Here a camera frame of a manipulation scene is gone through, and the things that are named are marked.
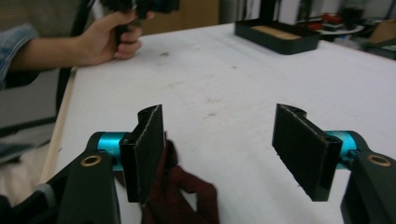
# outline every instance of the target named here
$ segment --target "white table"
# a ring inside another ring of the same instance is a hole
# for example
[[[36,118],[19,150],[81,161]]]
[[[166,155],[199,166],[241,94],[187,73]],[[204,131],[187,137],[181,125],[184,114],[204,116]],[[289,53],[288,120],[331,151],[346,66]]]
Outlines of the white table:
[[[231,24],[142,42],[130,61],[78,69],[57,172],[93,133],[131,132],[137,112],[158,104],[181,166],[217,187],[221,223],[343,223],[350,172],[336,172],[328,202],[312,203],[271,145],[277,103],[396,158],[394,61],[328,42],[284,56],[235,36]],[[140,223],[137,204],[120,187],[118,195],[122,223]]]

